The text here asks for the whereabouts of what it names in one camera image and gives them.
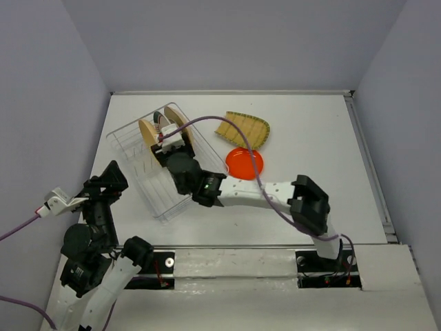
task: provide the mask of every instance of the wire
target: wire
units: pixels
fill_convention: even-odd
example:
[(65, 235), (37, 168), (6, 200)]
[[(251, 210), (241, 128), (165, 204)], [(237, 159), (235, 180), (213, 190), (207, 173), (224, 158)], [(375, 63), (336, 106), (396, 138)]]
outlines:
[(35, 221), (36, 219), (39, 219), (40, 215), (35, 214), (34, 216), (32, 216), (30, 219), (28, 219), (25, 223), (17, 226), (15, 229), (12, 229), (11, 231), (5, 233), (4, 235), (2, 235), (0, 237), (0, 241), (12, 236), (15, 232), (20, 231), (21, 229), (23, 229), (24, 227), (28, 226), (29, 224), (31, 224), (33, 221)]
[(33, 305), (32, 303), (28, 303), (22, 300), (17, 300), (17, 299), (12, 299), (12, 298), (8, 298), (8, 297), (4, 297), (3, 295), (0, 295), (0, 301), (5, 301), (5, 302), (9, 302), (9, 303), (13, 303), (15, 305), (22, 305), (24, 307), (28, 307), (30, 309), (35, 310), (36, 312), (38, 312), (41, 316), (43, 316), (43, 318), (49, 323), (51, 329), (56, 330), (57, 327), (55, 326), (54, 321), (49, 317), (49, 315), (40, 307), (37, 307), (36, 305)]
[[(0, 237), (0, 241), (12, 236), (15, 232), (20, 231), (21, 229), (23, 229), (24, 227), (26, 227), (27, 225), (31, 224), (33, 221), (35, 221), (36, 219), (39, 219), (39, 218), (40, 218), (40, 215), (35, 214), (30, 219), (28, 219), (25, 223), (17, 226), (16, 228), (12, 229), (9, 232), (3, 234)], [(38, 312), (41, 316), (43, 316), (43, 318), (49, 323), (50, 327), (53, 330), (57, 329), (55, 326), (55, 323), (53, 322), (52, 319), (50, 319), (49, 315), (43, 309), (41, 309), (40, 307), (37, 307), (36, 305), (34, 305), (32, 303), (22, 301), (22, 300), (13, 299), (13, 298), (4, 297), (3, 295), (0, 295), (0, 301), (5, 301), (5, 302), (13, 303), (15, 305), (22, 305), (23, 307), (31, 308), (31, 309), (35, 310), (36, 312)]]
[(352, 269), (352, 266), (353, 266), (353, 260), (355, 259), (355, 247), (353, 246), (353, 242), (352, 242), (352, 240), (351, 240), (351, 238), (349, 238), (347, 235), (345, 235), (345, 234), (341, 234), (340, 235), (342, 238), (345, 238), (346, 240), (348, 240), (348, 242), (349, 242), (349, 245), (351, 245), (351, 262), (349, 262), (349, 266), (347, 267), (347, 270), (346, 270), (346, 272), (344, 273), (344, 274), (342, 274), (341, 276), (339, 276), (337, 279), (335, 279), (332, 283), (334, 284), (334, 283), (336, 283), (336, 282), (338, 282), (339, 280), (341, 280), (343, 277), (345, 277), (345, 276), (347, 276), (348, 277), (348, 279), (349, 279), (349, 277), (351, 276), (351, 269)]
[(109, 253), (109, 257), (112, 259), (112, 262), (115, 262), (119, 258), (119, 255), (121, 255), (121, 252), (117, 252), (116, 250)]
[(219, 121), (224, 121), (227, 122), (228, 124), (230, 124), (233, 128), (235, 128), (237, 130), (237, 132), (239, 133), (239, 135), (242, 137), (243, 141), (245, 142), (245, 145), (247, 146), (248, 152), (249, 152), (249, 157), (251, 157), (251, 161), (252, 161), (252, 165), (253, 165), (253, 169), (254, 169), (254, 173), (256, 174), (256, 181), (257, 184), (259, 185), (260, 190), (262, 191), (262, 195), (264, 196), (265, 200), (268, 202), (268, 204), (271, 206), (271, 208), (277, 213), (278, 216), (280, 216), (285, 222), (287, 222), (289, 225), (295, 227), (295, 229), (297, 229), (297, 231), (307, 234), (308, 236), (318, 239), (320, 241), (331, 241), (334, 239), (337, 239), (339, 237), (339, 234), (335, 234), (331, 237), (327, 237), (327, 238), (323, 238), (323, 237), (319, 237), (316, 236), (314, 233), (312, 233), (311, 231), (309, 231), (308, 229), (306, 229), (303, 225), (301, 224), (297, 224), (294, 221), (291, 221), (288, 217), (286, 217), (278, 208), (277, 206), (273, 203), (273, 201), (269, 198), (268, 194), (265, 192), (262, 180), (260, 179), (260, 175), (259, 175), (259, 171), (257, 169), (257, 165), (256, 165), (256, 160), (254, 160), (253, 158), (253, 150), (249, 144), (249, 141), (247, 139), (247, 137), (244, 135), (244, 133), (242, 132), (242, 130), (233, 122), (230, 121), (229, 119), (226, 119), (225, 117), (220, 117), (220, 116), (202, 116), (202, 117), (198, 117), (197, 119), (192, 119), (191, 121), (188, 121), (187, 123), (185, 123), (183, 126), (177, 128), (175, 131), (163, 136), (162, 138), (159, 138), (159, 141), (162, 141), (166, 138), (170, 138), (171, 136), (173, 136), (174, 134), (180, 132), (181, 130), (185, 129), (187, 126), (190, 126), (192, 124), (195, 124), (199, 121), (204, 121), (207, 119), (218, 119)]
[(165, 286), (168, 286), (168, 283), (166, 281), (164, 281), (163, 275), (159, 271), (158, 260), (154, 260), (154, 269), (156, 270), (156, 275), (158, 277), (158, 280), (159, 280), (159, 283), (160, 283), (161, 287), (163, 288)]
[(115, 305), (116, 305), (116, 300), (113, 303), (112, 307), (110, 308), (109, 314), (107, 316), (107, 320), (105, 321), (105, 324), (104, 324), (104, 327), (103, 327), (103, 331), (106, 331), (107, 326), (109, 325), (110, 317), (112, 317), (112, 313), (113, 313), (113, 309), (115, 308)]

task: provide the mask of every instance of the yellow woven object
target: yellow woven object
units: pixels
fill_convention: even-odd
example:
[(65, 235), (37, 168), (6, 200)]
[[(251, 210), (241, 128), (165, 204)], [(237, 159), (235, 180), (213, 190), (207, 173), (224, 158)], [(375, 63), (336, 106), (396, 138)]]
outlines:
[[(239, 112), (227, 112), (225, 118), (232, 121), (242, 130), (253, 150), (262, 147), (268, 139), (269, 124), (263, 119)], [(222, 122), (215, 133), (234, 145), (247, 147), (237, 130), (227, 122)]]

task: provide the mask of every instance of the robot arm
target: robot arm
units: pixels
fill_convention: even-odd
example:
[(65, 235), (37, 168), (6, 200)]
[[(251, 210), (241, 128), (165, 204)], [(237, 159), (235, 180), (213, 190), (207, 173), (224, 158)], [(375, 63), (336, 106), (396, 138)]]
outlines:
[(70, 198), (57, 188), (46, 196), (44, 207), (37, 210), (43, 217), (82, 211), (85, 220), (72, 225), (64, 236), (61, 253), (68, 260), (61, 274), (53, 316), (57, 330), (102, 331), (118, 295), (152, 262), (153, 247), (138, 237), (125, 242), (111, 270), (111, 259), (103, 256), (119, 244), (110, 205), (127, 187), (118, 164), (112, 161), (101, 176), (86, 181), (76, 197)]
[(319, 257), (336, 260), (342, 244), (328, 219), (329, 196), (312, 179), (298, 175), (293, 182), (266, 183), (260, 188), (255, 181), (243, 181), (224, 174), (202, 170), (191, 155), (179, 150), (169, 153), (167, 169), (179, 194), (191, 194), (192, 199), (206, 207), (249, 205), (272, 208), (262, 189), (281, 212), (290, 214), (313, 236)]

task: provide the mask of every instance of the red wire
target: red wire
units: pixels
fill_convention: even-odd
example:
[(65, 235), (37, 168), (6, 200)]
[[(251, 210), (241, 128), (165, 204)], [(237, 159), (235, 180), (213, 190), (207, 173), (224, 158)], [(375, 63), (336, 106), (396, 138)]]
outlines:
[(344, 266), (345, 268), (348, 269), (348, 271), (347, 271), (347, 278), (348, 278), (348, 280), (350, 280), (350, 279), (351, 279), (351, 268), (350, 268), (349, 265), (348, 265), (346, 262), (344, 262), (344, 261), (342, 261), (342, 264), (343, 264), (343, 266)]
[(168, 284), (166, 282), (164, 282), (164, 278), (162, 277), (161, 273), (159, 272), (158, 260), (154, 260), (154, 269), (156, 270), (156, 275), (158, 276), (158, 280), (159, 280), (159, 283), (161, 284), (161, 287), (164, 285), (167, 286)]
[(347, 280), (351, 281), (351, 269), (353, 264), (353, 255), (351, 255), (351, 265), (348, 265)]

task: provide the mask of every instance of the gray wall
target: gray wall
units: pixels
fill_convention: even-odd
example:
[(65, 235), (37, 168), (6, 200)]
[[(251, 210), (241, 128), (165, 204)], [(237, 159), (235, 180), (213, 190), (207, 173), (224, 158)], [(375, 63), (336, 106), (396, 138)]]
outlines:
[(111, 90), (355, 89), (405, 0), (63, 0)]
[[(63, 4), (0, 3), (0, 233), (60, 185), (89, 177), (109, 94)], [(0, 294), (45, 308), (73, 215), (48, 217), (0, 243)], [(0, 302), (0, 330), (37, 330), (33, 310)]]
[(399, 238), (441, 328), (441, 1), (410, 0), (356, 93)]

